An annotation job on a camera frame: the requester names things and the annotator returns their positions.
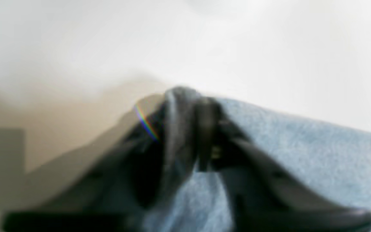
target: cloth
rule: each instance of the cloth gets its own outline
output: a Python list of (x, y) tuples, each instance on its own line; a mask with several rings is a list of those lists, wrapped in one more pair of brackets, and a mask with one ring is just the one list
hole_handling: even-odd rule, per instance
[[(200, 97), (183, 87), (165, 94), (168, 160), (181, 155), (191, 139), (190, 105)], [(371, 133), (241, 101), (216, 100), (251, 142), (303, 184), (338, 204), (371, 209)], [(143, 222), (148, 232), (226, 232), (232, 226), (224, 183), (216, 173), (196, 171), (169, 203), (153, 208)]]

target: white wall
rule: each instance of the white wall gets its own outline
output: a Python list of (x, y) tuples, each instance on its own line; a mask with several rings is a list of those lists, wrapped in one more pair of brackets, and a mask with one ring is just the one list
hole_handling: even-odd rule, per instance
[(28, 172), (180, 84), (371, 132), (371, 0), (0, 0), (0, 128)]

